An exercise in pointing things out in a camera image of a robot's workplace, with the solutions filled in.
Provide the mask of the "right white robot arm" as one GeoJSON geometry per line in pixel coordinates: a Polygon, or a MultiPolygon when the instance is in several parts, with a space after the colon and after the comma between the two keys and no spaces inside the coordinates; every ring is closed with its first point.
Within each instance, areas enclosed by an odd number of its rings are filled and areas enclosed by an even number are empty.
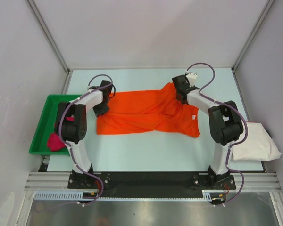
{"type": "Polygon", "coordinates": [[[172,78],[176,99],[192,105],[208,115],[209,131],[215,142],[214,157],[204,177],[204,186],[219,189],[230,178],[229,160],[231,147],[244,132],[241,115],[234,101],[220,102],[202,93],[191,84],[188,75],[172,78]]]}

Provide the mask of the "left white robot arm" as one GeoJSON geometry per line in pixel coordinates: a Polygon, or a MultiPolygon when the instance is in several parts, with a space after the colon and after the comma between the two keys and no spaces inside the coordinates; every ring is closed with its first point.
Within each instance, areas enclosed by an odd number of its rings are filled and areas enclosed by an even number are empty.
{"type": "Polygon", "coordinates": [[[58,104],[54,132],[66,146],[74,164],[73,172],[80,174],[78,182],[84,188],[92,187],[96,178],[85,147],[87,114],[93,111],[99,117],[108,113],[110,94],[114,89],[112,80],[102,80],[99,86],[89,84],[86,93],[74,100],[58,104]]]}

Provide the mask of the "orange t shirt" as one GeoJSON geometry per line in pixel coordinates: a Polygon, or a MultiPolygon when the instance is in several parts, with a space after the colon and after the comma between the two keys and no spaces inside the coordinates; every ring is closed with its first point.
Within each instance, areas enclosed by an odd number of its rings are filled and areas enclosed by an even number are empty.
{"type": "Polygon", "coordinates": [[[200,135],[198,108],[176,99],[173,83],[160,90],[118,92],[108,103],[109,111],[97,118],[99,135],[161,131],[200,135]]]}

